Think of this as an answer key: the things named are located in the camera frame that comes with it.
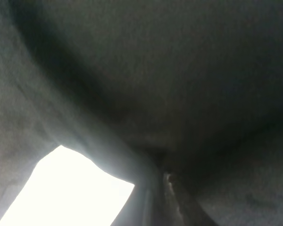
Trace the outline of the black printed t-shirt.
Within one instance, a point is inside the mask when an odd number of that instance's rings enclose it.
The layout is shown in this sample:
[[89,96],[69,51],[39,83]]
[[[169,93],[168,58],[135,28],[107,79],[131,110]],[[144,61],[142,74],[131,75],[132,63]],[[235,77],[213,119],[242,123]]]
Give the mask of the black printed t-shirt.
[[0,220],[61,145],[114,226],[283,226],[283,0],[0,0]]

